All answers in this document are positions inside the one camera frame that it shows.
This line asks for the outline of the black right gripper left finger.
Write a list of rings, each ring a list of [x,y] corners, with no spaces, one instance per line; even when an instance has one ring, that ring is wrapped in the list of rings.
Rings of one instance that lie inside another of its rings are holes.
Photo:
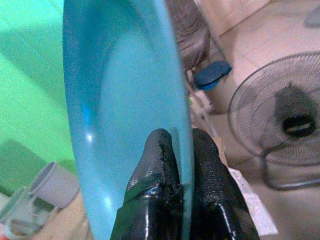
[[[170,133],[158,128],[148,136],[142,156],[117,210],[112,240],[179,240],[184,187],[180,183]]]

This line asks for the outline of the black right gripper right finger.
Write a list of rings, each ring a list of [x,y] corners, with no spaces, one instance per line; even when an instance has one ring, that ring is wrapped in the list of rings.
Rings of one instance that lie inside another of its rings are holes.
[[[194,200],[192,240],[257,240],[258,231],[249,208],[219,150],[204,130],[192,130]]]

